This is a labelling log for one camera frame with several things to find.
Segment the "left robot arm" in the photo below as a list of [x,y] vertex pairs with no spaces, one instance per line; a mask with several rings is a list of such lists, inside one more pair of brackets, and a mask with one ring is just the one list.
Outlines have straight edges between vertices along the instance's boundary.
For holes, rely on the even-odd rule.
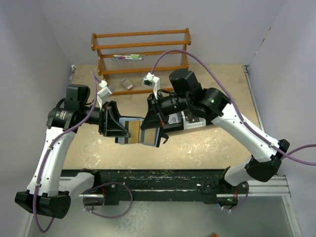
[[115,101],[107,101],[113,94],[112,86],[105,81],[94,95],[91,106],[87,105],[90,88],[71,84],[65,98],[48,114],[44,148],[36,171],[25,191],[17,192],[15,203],[32,213],[62,219],[69,211],[72,200],[84,192],[95,194],[101,189],[115,192],[116,180],[104,180],[100,170],[81,169],[75,177],[60,183],[64,161],[78,128],[89,123],[97,125],[104,137],[130,137],[119,123]]

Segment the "dark credit card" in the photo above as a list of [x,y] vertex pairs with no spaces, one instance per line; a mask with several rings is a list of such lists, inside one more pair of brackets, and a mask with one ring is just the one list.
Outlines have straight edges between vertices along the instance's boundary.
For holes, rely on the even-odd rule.
[[200,122],[199,117],[193,115],[190,111],[186,113],[185,117],[186,117],[186,121],[188,121],[189,123]]

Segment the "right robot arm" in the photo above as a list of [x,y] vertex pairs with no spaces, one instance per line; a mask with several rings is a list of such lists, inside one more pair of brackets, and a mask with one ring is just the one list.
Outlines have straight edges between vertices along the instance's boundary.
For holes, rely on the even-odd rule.
[[169,116],[189,110],[194,116],[214,124],[239,141],[251,153],[251,158],[238,166],[228,167],[220,189],[231,193],[240,183],[248,180],[269,181],[279,170],[282,152],[287,152],[289,142],[277,140],[260,130],[252,122],[238,117],[232,100],[216,88],[202,88],[194,72],[187,69],[173,71],[169,80],[174,89],[166,96],[160,88],[159,78],[151,73],[142,84],[151,87],[153,93],[147,98],[148,112],[141,125],[142,130],[166,126]]

